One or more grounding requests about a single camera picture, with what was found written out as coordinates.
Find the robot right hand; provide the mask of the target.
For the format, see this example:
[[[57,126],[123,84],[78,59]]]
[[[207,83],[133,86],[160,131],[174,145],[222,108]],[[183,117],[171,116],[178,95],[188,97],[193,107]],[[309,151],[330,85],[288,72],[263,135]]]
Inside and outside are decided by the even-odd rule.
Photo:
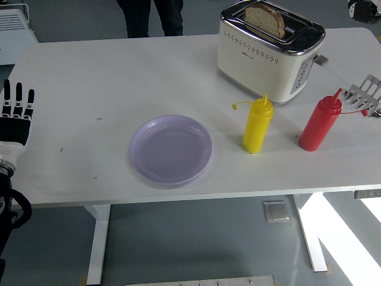
[[[355,21],[375,24],[380,21],[380,0],[347,0],[349,16]]]

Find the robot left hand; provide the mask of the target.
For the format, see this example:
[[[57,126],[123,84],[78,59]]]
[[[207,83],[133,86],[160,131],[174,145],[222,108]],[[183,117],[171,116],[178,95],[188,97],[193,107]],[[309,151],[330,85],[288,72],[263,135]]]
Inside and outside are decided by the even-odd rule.
[[[11,100],[11,84],[4,80],[1,105],[1,166],[15,170],[17,159],[24,153],[30,134],[35,91],[23,98],[23,86],[15,86],[15,100]]]

